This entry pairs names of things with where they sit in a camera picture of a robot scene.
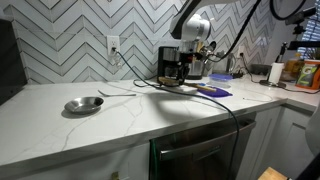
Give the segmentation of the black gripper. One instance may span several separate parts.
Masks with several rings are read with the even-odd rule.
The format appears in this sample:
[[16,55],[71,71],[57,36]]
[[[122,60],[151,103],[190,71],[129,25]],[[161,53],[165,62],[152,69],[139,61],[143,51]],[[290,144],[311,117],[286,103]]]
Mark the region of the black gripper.
[[183,85],[186,77],[189,73],[189,65],[195,61],[201,61],[201,54],[200,49],[203,47],[202,42],[198,41],[185,41],[182,40],[179,45],[179,53],[180,53],[180,60],[185,64],[187,68],[184,68],[181,73],[180,85]]

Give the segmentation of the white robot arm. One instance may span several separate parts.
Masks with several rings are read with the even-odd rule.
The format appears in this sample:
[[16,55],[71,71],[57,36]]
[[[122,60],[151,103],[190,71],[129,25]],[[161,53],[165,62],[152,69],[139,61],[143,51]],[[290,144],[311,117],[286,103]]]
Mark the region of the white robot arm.
[[203,19],[197,10],[208,5],[232,3],[236,0],[186,0],[181,9],[174,15],[169,32],[180,41],[178,46],[177,69],[174,79],[176,85],[182,85],[187,78],[193,59],[208,60],[213,55],[214,46],[204,46],[197,51],[197,44],[208,39],[211,23]]

